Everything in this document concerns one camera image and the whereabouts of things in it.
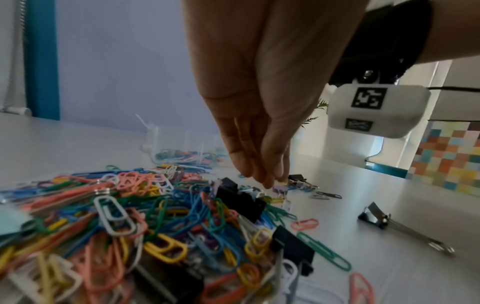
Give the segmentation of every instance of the white curtain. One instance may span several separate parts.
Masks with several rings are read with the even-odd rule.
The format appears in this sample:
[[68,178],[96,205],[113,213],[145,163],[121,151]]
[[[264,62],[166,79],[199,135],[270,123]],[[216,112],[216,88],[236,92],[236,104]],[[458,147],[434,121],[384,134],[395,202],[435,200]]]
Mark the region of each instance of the white curtain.
[[0,110],[26,107],[23,49],[25,0],[0,0]]

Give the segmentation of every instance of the plastic box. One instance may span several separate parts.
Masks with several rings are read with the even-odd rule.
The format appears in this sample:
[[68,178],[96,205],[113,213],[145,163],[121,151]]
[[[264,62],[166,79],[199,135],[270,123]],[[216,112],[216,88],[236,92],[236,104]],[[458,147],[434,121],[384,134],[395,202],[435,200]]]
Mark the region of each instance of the plastic box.
[[141,150],[155,164],[233,167],[220,135],[146,124],[146,143]]

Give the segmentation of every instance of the colorful mosaic tile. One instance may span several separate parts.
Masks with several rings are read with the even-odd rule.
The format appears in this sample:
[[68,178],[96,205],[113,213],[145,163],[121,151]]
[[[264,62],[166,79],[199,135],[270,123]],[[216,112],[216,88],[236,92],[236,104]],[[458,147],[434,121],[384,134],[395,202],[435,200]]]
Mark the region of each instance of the colorful mosaic tile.
[[430,121],[406,179],[480,196],[480,122]]

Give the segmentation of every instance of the white table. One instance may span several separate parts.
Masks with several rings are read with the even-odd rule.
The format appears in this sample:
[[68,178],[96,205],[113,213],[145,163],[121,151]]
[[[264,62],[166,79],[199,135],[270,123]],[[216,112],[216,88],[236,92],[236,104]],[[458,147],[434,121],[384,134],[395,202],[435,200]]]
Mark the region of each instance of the white table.
[[[108,164],[149,167],[149,156],[139,149],[144,138],[142,133],[0,114],[0,185],[103,170]],[[343,196],[324,201],[298,190],[288,194],[299,219],[320,222],[307,233],[350,261],[374,287],[377,303],[480,302],[480,198],[308,156],[294,156],[291,172],[303,174],[321,191]],[[216,173],[257,185],[239,179],[234,169]],[[452,246],[457,256],[448,258],[408,236],[357,221],[372,201],[397,221]],[[345,272],[318,254],[313,266],[306,280],[348,298]]]

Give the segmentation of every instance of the fingernail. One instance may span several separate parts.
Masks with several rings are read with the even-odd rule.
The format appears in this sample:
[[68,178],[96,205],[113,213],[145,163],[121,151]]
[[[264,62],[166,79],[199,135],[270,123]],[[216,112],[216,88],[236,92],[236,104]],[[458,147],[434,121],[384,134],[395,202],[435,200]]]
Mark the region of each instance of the fingernail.
[[284,163],[280,161],[278,164],[275,165],[273,168],[273,175],[276,178],[281,178],[282,175],[284,174]]

